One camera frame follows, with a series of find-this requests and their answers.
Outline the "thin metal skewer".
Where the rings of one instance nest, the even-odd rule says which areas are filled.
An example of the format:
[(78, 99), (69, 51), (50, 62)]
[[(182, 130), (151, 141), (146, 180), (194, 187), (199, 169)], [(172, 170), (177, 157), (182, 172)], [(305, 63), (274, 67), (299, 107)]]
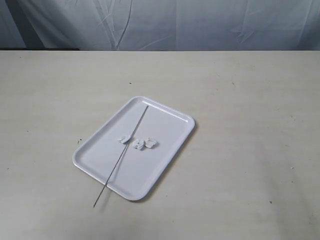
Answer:
[(102, 187), (99, 195), (97, 196), (97, 198), (96, 198), (96, 200), (95, 200), (95, 202), (94, 202), (94, 204), (93, 204), (93, 206), (92, 206), (93, 208), (96, 207), (96, 205), (97, 205), (97, 203), (98, 203), (101, 195), (103, 194), (105, 188), (106, 188), (107, 185), (108, 185), (108, 182), (110, 181), (110, 178), (112, 177), (114, 171), (116, 170), (118, 164), (120, 163), (120, 160), (123, 158), (123, 155), (125, 154), (125, 151), (126, 151), (127, 148), (129, 147), (129, 144), (130, 144), (131, 140), (133, 139), (133, 137), (134, 137), (134, 135), (135, 135), (138, 127), (140, 126), (140, 124), (141, 124), (141, 122), (142, 122), (142, 119), (143, 119), (144, 115), (146, 114), (146, 111), (148, 110), (148, 108), (149, 108), (149, 106), (147, 105), (147, 106), (145, 107), (144, 111), (142, 112), (141, 117), (139, 118), (139, 120), (138, 120), (135, 128), (133, 129), (132, 133), (130, 134), (128, 141), (124, 144), (124, 149), (122, 150), (122, 152), (121, 152), (119, 158), (117, 159), (117, 161), (116, 161), (113, 169), (111, 170), (111, 172), (110, 172), (110, 174), (109, 174), (109, 176), (108, 176), (105, 184), (103, 185), (103, 187)]

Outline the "white foam piece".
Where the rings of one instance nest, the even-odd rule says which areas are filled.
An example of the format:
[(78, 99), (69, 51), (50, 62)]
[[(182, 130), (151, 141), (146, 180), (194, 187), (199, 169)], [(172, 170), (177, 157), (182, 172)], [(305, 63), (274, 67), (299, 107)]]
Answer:
[(123, 135), (117, 139), (119, 143), (125, 144), (131, 139), (130, 135)]
[(157, 145), (157, 143), (158, 143), (158, 142), (157, 142), (155, 139), (150, 138), (150, 137), (148, 137), (148, 138), (146, 138), (146, 139), (144, 140), (144, 146), (145, 146), (146, 148), (148, 148), (148, 149), (154, 148), (154, 147)]
[(143, 139), (135, 139), (132, 142), (132, 147), (136, 150), (141, 151), (145, 146), (145, 141)]

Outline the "white plastic tray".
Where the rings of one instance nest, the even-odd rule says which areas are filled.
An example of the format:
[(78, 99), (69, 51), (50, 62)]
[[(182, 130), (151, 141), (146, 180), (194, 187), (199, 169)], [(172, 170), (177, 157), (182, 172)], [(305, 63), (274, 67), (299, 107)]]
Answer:
[[(145, 96), (135, 96), (72, 156), (77, 168), (104, 185), (125, 147), (118, 138), (131, 135), (147, 105), (133, 139), (107, 184), (107, 188), (129, 201), (144, 198), (177, 155), (196, 125), (191, 116)], [(155, 139), (157, 145), (152, 149), (144, 146), (142, 150), (132, 147), (134, 140), (147, 138)]]

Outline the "white backdrop curtain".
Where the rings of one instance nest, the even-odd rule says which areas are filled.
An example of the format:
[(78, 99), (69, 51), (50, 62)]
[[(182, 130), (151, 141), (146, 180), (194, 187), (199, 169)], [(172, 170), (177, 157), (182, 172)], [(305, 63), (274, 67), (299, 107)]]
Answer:
[(80, 51), (320, 48), (317, 0), (3, 0), (0, 47)]

